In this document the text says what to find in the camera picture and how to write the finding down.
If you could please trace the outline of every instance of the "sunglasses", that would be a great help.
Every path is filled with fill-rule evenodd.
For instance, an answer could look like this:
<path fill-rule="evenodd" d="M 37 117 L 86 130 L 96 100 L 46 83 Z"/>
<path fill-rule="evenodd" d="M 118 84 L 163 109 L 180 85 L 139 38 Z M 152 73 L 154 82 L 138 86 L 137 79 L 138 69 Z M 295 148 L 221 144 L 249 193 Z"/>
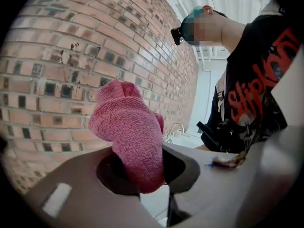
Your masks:
<path fill-rule="evenodd" d="M 171 35 L 174 39 L 174 43 L 179 46 L 184 40 L 187 41 L 190 45 L 199 46 L 200 42 L 194 40 L 193 30 L 189 29 L 189 25 L 194 24 L 194 19 L 200 17 L 200 13 L 204 9 L 201 6 L 195 7 L 191 13 L 183 20 L 180 27 L 173 28 L 171 30 Z"/>

